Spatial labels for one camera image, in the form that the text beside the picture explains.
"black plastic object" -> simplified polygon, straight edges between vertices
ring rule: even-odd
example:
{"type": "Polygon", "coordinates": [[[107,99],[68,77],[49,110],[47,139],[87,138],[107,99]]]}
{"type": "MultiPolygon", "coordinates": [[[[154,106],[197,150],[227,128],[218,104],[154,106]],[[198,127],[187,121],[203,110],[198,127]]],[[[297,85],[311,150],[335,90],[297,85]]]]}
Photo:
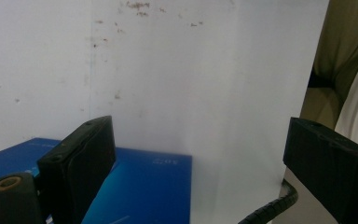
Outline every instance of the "black plastic object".
{"type": "Polygon", "coordinates": [[[323,125],[292,118],[283,161],[338,223],[358,224],[358,145],[323,125]]]}
{"type": "Polygon", "coordinates": [[[37,162],[55,224],[81,223],[115,160],[109,116],[82,124],[37,162]]]}
{"type": "Polygon", "coordinates": [[[46,223],[31,174],[17,173],[0,178],[0,224],[7,223],[46,223]]]}
{"type": "Polygon", "coordinates": [[[266,224],[295,204],[298,200],[296,189],[286,180],[283,180],[282,185],[287,189],[285,196],[255,210],[251,215],[244,218],[238,224],[266,224]]]}

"coiled cable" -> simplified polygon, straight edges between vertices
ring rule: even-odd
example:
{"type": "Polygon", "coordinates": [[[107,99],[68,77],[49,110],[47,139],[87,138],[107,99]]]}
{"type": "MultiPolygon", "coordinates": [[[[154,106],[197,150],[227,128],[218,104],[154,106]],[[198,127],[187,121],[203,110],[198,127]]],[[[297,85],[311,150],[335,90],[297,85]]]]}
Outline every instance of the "coiled cable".
{"type": "Polygon", "coordinates": [[[282,196],[279,199],[276,199],[255,210],[251,215],[247,216],[238,224],[266,224],[295,204],[298,200],[297,190],[285,179],[283,180],[282,185],[287,188],[285,196],[282,196]]]}

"blue box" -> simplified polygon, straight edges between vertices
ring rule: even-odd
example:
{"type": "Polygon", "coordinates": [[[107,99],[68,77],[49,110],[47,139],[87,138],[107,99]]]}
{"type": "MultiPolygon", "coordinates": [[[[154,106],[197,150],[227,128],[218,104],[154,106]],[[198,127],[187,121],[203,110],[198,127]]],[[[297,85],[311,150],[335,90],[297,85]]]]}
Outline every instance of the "blue box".
{"type": "MultiPolygon", "coordinates": [[[[35,138],[0,151],[0,176],[37,175],[36,161],[59,143],[35,138]]],[[[82,223],[190,222],[191,156],[120,147],[116,153],[117,161],[82,223]]]]}

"textured black surface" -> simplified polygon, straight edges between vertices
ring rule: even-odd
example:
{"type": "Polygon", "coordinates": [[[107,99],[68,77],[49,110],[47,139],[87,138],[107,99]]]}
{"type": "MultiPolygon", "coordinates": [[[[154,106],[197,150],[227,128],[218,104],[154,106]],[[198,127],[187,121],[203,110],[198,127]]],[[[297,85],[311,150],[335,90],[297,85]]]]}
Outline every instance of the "textured black surface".
{"type": "Polygon", "coordinates": [[[358,224],[358,145],[292,118],[283,161],[339,223],[358,224]]]}

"round hole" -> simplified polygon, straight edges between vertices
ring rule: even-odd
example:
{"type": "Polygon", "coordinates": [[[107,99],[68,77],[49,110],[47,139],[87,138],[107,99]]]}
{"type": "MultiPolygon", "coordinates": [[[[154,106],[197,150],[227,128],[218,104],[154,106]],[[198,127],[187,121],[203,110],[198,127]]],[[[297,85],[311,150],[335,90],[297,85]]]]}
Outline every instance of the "round hole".
{"type": "Polygon", "coordinates": [[[21,177],[13,175],[0,181],[0,191],[13,189],[18,186],[21,182],[21,177]]]}

